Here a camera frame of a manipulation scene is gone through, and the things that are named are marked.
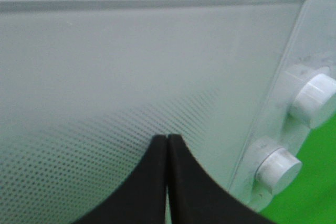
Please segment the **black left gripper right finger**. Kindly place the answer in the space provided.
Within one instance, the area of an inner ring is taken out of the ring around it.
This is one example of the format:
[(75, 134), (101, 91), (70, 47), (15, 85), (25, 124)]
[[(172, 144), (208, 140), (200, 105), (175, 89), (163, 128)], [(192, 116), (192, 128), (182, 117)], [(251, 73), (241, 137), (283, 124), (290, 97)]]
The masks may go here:
[(172, 223), (271, 223), (222, 189), (180, 135), (167, 138), (167, 185)]

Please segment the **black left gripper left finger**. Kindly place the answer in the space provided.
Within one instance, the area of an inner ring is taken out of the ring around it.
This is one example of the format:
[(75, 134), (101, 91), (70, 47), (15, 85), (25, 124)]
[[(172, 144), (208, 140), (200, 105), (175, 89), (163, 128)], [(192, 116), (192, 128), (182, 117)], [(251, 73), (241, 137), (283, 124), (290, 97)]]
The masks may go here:
[(156, 135), (136, 168), (75, 223), (165, 223), (167, 137)]

